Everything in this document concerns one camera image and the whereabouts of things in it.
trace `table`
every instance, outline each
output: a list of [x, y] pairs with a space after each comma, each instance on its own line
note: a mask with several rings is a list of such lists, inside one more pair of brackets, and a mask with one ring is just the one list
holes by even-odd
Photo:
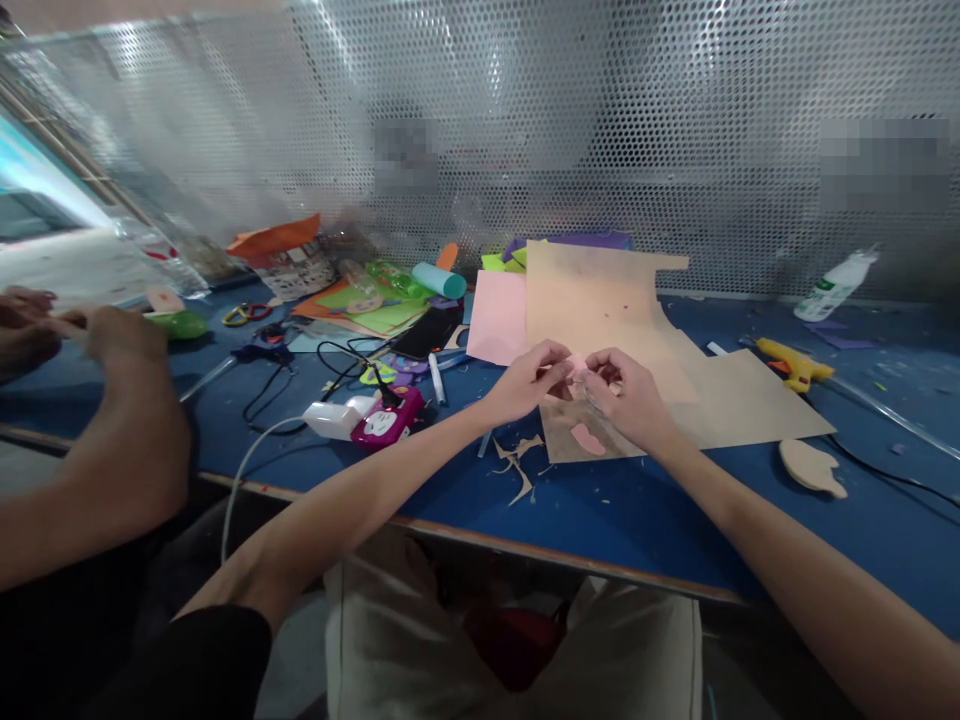
[[[262, 285], [211, 296], [194, 309], [211, 320], [202, 340], [172, 347], [178, 391], [190, 387], [242, 344], [253, 325], [219, 323], [240, 301], [265, 301]], [[960, 335], [948, 331], [930, 309], [873, 312], [844, 307], [833, 319], [848, 323], [853, 337], [876, 340], [874, 350], [836, 351], [796, 321], [789, 308], [747, 301], [664, 296], [671, 321], [700, 346], [716, 341], [727, 350], [744, 334], [771, 337], [816, 352], [851, 382], [882, 399], [935, 435], [960, 445]], [[315, 357], [300, 355], [290, 387], [258, 418], [261, 425], [299, 415], [319, 399], [332, 373]], [[274, 366], [239, 365], [205, 388], [188, 411], [202, 477], [229, 482], [256, 439], [240, 417]], [[442, 419], [481, 397], [501, 369], [479, 361], [444, 373], [449, 408], [431, 403]], [[881, 383], [886, 391], [874, 385]], [[420, 385], [433, 396], [429, 381]], [[359, 394], [357, 384], [334, 400]], [[93, 416], [101, 395], [99, 369], [79, 348], [61, 354], [37, 372], [0, 389], [0, 435], [64, 448]], [[916, 477], [948, 494], [960, 494], [956, 461], [926, 446], [888, 420], [825, 387], [811, 393], [840, 437], [864, 459], [890, 472]], [[499, 428], [505, 448], [542, 428], [537, 413]], [[902, 456], [890, 447], [902, 443]], [[811, 444], [830, 451], [822, 439]], [[535, 491], [513, 507], [520, 487], [515, 471], [495, 474], [503, 461], [492, 447], [477, 458], [477, 443], [457, 455], [401, 509], [394, 522], [417, 532], [455, 538], [497, 551], [558, 563], [632, 583], [666, 588], [698, 598], [756, 602], [765, 596], [733, 548], [686, 494], [649, 458], [549, 467], [542, 448], [529, 451], [523, 467]], [[939, 498], [879, 480], [840, 459], [836, 475], [847, 500], [814, 494], [789, 478], [775, 444], [709, 451], [727, 471], [816, 532], [885, 583], [906, 602], [960, 640], [960, 509]], [[321, 439], [309, 430], [268, 438], [247, 471], [247, 489], [294, 498], [364, 452], [352, 444]]]

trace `smartphone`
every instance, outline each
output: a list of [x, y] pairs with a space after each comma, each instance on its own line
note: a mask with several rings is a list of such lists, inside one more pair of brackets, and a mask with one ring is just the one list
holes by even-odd
[[435, 348], [443, 348], [457, 329], [456, 314], [430, 308], [394, 343], [392, 352], [414, 360], [426, 360]]

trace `black cable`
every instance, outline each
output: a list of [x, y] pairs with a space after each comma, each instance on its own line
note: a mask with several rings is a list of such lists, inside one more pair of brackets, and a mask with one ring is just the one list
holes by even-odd
[[[807, 397], [806, 395], [801, 395], [801, 397], [807, 401], [807, 405], [812, 407], [814, 410], [817, 409], [816, 406], [813, 404], [813, 401], [809, 397]], [[855, 455], [854, 452], [850, 448], [848, 448], [846, 445], [841, 443], [836, 438], [836, 435], [825, 435], [824, 439], [827, 442], [829, 442], [831, 445], [833, 445], [843, 455], [848, 457], [850, 460], [852, 460], [853, 462], [855, 462], [857, 465], [864, 468], [865, 470], [872, 472], [877, 477], [885, 480], [893, 480], [894, 482], [903, 483], [904, 485], [910, 485], [911, 487], [915, 487], [918, 490], [923, 490], [924, 492], [932, 493], [937, 497], [939, 497], [940, 499], [946, 500], [951, 505], [955, 505], [957, 508], [960, 508], [960, 500], [958, 500], [957, 498], [950, 497], [946, 493], [940, 492], [936, 488], [932, 488], [929, 485], [924, 485], [921, 482], [917, 482], [913, 478], [904, 477], [902, 475], [894, 475], [893, 473], [887, 472], [882, 468], [878, 468], [876, 465], [872, 465], [871, 463], [868, 463], [863, 458]]]
[[[260, 408], [259, 410], [257, 410], [255, 413], [250, 414], [250, 408], [252, 408], [252, 407], [256, 404], [257, 400], [259, 400], [260, 398], [262, 398], [262, 397], [264, 396], [264, 394], [266, 394], [267, 390], [270, 389], [270, 386], [273, 385], [273, 381], [276, 379], [277, 375], [279, 375], [279, 374], [280, 374], [280, 371], [283, 370], [283, 369], [285, 369], [285, 368], [286, 368], [286, 369], [289, 371], [289, 373], [290, 373], [290, 374], [287, 376], [287, 382], [286, 382], [286, 384], [285, 384], [283, 387], [281, 387], [280, 390], [278, 390], [278, 391], [273, 395], [273, 397], [271, 397], [269, 400], [267, 400], [267, 402], [264, 403], [263, 407], [261, 407], [261, 408]], [[257, 425], [255, 422], [253, 422], [253, 419], [254, 419], [257, 415], [259, 415], [260, 413], [262, 413], [264, 410], [266, 410], [268, 407], [270, 407], [270, 404], [271, 404], [274, 400], [276, 400], [278, 397], [280, 397], [280, 396], [283, 394], [284, 390], [286, 390], [286, 389], [290, 386], [290, 381], [293, 379], [293, 375], [294, 375], [293, 370], [290, 369], [290, 366], [289, 366], [289, 365], [287, 365], [287, 364], [278, 364], [278, 365], [277, 365], [277, 369], [273, 371], [273, 374], [267, 379], [267, 382], [264, 383], [263, 387], [260, 389], [260, 392], [258, 392], [258, 393], [256, 394], [256, 396], [253, 398], [253, 400], [251, 400], [250, 402], [248, 402], [248, 403], [247, 403], [247, 406], [240, 412], [240, 415], [243, 417], [244, 422], [247, 423], [247, 427], [249, 427], [251, 430], [256, 430], [258, 433], [264, 433], [264, 432], [267, 431], [266, 428], [261, 427], [260, 425]], [[285, 437], [285, 436], [289, 436], [289, 435], [296, 435], [298, 432], [300, 432], [301, 430], [303, 430], [306, 426], [307, 426], [306, 423], [300, 423], [299, 425], [297, 425], [297, 427], [292, 428], [292, 429], [290, 429], [290, 430], [284, 430], [284, 431], [282, 431], [282, 432], [274, 431], [274, 432], [271, 433], [271, 434], [277, 435], [277, 436], [280, 436], [280, 437]]]
[[[329, 400], [329, 399], [331, 398], [331, 396], [332, 396], [332, 395], [337, 391], [337, 389], [339, 388], [339, 386], [340, 386], [340, 381], [343, 380], [344, 378], [349, 378], [349, 379], [351, 379], [351, 380], [355, 380], [355, 379], [359, 378], [361, 375], [363, 375], [363, 373], [364, 373], [364, 371], [365, 371], [365, 369], [366, 369], [366, 367], [367, 367], [367, 365], [368, 365], [367, 357], [376, 355], [378, 352], [380, 352], [381, 350], [383, 350], [384, 348], [386, 348], [387, 346], [389, 346], [390, 343], [391, 343], [390, 340], [387, 340], [385, 343], [383, 343], [383, 345], [381, 345], [380, 347], [378, 347], [378, 348], [374, 349], [373, 351], [371, 351], [367, 356], [362, 355], [358, 350], [354, 349], [354, 347], [351, 345], [351, 343], [353, 343], [353, 342], [365, 342], [365, 341], [367, 341], [367, 340], [368, 340], [368, 338], [350, 338], [349, 340], [347, 340], [347, 347], [344, 347], [343, 345], [340, 345], [340, 344], [338, 344], [338, 343], [332, 342], [332, 341], [330, 341], [330, 340], [321, 340], [321, 341], [320, 341], [320, 343], [317, 345], [317, 358], [320, 360], [321, 363], [323, 363], [323, 366], [324, 366], [325, 368], [327, 368], [327, 370], [330, 370], [330, 371], [332, 371], [332, 372], [337, 373], [337, 379], [333, 381], [333, 384], [330, 386], [330, 389], [327, 390], [326, 393], [324, 393], [324, 395], [323, 395], [322, 398], [320, 398], [320, 402], [326, 402], [327, 400]], [[340, 350], [341, 352], [346, 353], [346, 354], [349, 355], [350, 357], [356, 358], [356, 361], [355, 361], [352, 365], [350, 365], [350, 367], [348, 367], [346, 370], [343, 370], [343, 371], [338, 370], [337, 368], [331, 366], [330, 363], [328, 363], [328, 362], [324, 359], [323, 353], [320, 352], [320, 348], [321, 348], [322, 346], [324, 346], [324, 345], [333, 345], [333, 347], [337, 348], [337, 349]], [[360, 369], [356, 374], [351, 375], [351, 374], [350, 374], [351, 371], [352, 371], [354, 368], [357, 368], [357, 367], [359, 367], [359, 368], [361, 368], [361, 369]], [[379, 374], [379, 373], [377, 373], [377, 379], [378, 379], [378, 380], [380, 379], [380, 374]]]

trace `scissors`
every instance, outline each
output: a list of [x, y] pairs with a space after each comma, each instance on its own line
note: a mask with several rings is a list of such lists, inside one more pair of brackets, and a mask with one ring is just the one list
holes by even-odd
[[273, 308], [263, 303], [242, 303], [224, 315], [220, 322], [227, 327], [240, 327], [241, 325], [246, 325], [251, 320], [256, 322], [257, 320], [270, 317], [270, 313], [272, 312]]

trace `white cable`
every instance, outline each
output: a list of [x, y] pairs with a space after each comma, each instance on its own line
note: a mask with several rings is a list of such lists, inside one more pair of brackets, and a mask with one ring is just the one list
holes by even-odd
[[253, 441], [253, 445], [250, 446], [250, 449], [247, 450], [247, 454], [244, 455], [243, 460], [240, 461], [240, 468], [237, 470], [237, 474], [233, 478], [233, 486], [230, 488], [230, 499], [227, 501], [227, 514], [223, 518], [223, 539], [220, 543], [221, 565], [227, 562], [227, 538], [230, 537], [230, 518], [233, 516], [233, 503], [237, 499], [237, 490], [240, 488], [240, 478], [243, 477], [243, 471], [247, 468], [247, 463], [250, 461], [250, 456], [253, 455], [253, 451], [257, 449], [257, 446], [263, 441], [263, 439], [278, 427], [281, 425], [286, 425], [288, 422], [301, 421], [302, 419], [302, 417], [297, 415], [293, 418], [281, 420], [276, 425], [268, 427], [260, 434], [260, 437]]

